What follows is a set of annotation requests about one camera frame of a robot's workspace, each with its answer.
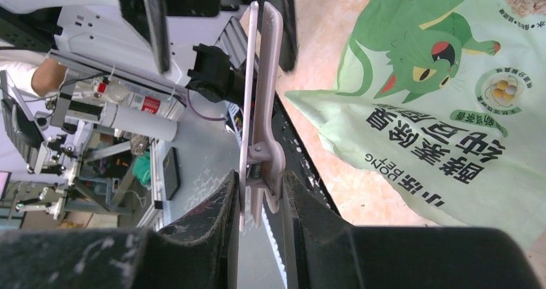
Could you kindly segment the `green cat litter bag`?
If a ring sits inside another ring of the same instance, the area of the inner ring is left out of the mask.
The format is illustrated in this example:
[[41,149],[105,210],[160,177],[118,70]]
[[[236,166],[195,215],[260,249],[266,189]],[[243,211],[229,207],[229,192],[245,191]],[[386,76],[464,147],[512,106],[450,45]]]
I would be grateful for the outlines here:
[[286,97],[422,217],[545,231],[545,0],[369,0],[332,89]]

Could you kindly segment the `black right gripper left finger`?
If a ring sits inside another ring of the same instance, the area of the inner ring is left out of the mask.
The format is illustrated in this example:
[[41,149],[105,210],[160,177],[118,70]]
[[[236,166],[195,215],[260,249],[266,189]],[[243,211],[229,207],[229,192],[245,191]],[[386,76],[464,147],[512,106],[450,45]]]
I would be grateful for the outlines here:
[[235,288],[239,176],[149,228],[4,230],[2,288]]

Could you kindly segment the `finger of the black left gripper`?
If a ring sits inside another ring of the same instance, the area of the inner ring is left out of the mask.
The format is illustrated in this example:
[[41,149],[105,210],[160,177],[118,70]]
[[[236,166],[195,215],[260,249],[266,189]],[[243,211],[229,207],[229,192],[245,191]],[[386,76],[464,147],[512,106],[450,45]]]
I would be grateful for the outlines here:
[[282,15],[283,35],[279,55],[279,65],[284,72],[291,72],[296,67],[298,41],[295,0],[257,0],[259,3],[258,30],[261,31],[264,3],[269,2]]
[[166,0],[118,0],[123,20],[150,48],[160,74],[171,70]]

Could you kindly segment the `black bag clip strip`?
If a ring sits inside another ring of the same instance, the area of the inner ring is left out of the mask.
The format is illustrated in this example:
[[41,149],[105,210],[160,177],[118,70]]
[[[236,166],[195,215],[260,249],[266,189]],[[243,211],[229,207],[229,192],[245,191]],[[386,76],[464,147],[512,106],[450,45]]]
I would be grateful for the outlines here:
[[276,213],[282,198],[286,158],[272,132],[283,18],[270,3],[251,2],[240,149],[240,209],[249,209],[257,227],[263,202]]

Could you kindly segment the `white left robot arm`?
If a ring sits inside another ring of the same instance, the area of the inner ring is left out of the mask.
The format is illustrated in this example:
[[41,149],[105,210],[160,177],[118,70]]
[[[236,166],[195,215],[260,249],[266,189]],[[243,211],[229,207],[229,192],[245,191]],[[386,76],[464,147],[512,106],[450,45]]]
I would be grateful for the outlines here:
[[77,66],[155,85],[230,84],[244,75],[204,28],[242,6],[258,9],[260,32],[266,9],[278,10],[277,65],[292,71],[294,0],[1,0],[1,69],[35,95],[56,90]]

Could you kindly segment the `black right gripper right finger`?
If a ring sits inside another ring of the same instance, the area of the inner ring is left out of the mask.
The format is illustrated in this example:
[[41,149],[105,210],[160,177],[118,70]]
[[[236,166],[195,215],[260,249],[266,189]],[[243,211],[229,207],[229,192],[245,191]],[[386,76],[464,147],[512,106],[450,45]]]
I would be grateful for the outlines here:
[[289,288],[539,288],[521,248],[476,227],[358,227],[283,174]]

